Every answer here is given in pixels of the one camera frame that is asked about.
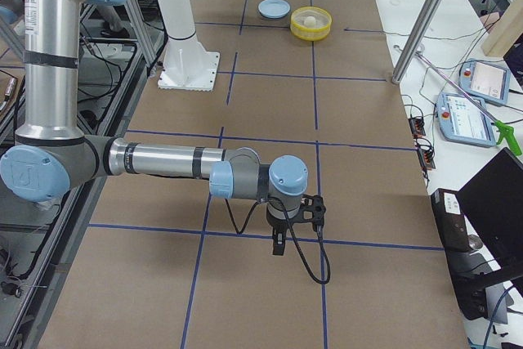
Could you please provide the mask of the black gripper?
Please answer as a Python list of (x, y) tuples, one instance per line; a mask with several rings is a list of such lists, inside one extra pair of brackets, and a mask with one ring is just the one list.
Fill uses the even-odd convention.
[(285, 239), (287, 238), (289, 224), (285, 218), (279, 219), (273, 216), (268, 216), (267, 222), (272, 227), (272, 254), (274, 256), (283, 256), (285, 252)]

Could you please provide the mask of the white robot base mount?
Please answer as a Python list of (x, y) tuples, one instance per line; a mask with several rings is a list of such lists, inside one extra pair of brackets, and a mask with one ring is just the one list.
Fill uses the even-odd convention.
[(199, 41), (190, 0), (157, 1), (168, 36), (159, 87), (210, 92), (220, 54), (207, 51)]

